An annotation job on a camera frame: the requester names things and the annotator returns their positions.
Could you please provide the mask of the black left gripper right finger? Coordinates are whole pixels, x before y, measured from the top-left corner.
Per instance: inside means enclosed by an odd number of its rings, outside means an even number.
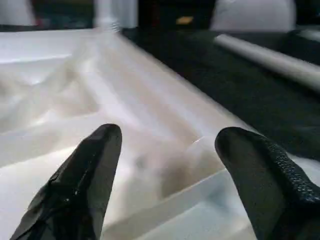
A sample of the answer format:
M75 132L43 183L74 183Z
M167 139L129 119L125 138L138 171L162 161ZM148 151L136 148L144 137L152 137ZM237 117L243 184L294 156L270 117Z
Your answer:
M320 188L280 146L240 127L223 128L214 145L257 239L319 239Z

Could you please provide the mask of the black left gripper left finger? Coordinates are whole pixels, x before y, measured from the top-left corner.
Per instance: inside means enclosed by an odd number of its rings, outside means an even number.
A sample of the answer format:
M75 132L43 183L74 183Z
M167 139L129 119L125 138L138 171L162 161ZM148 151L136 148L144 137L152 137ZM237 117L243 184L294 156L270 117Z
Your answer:
M11 239L100 239L122 140L113 123L84 138L33 197Z

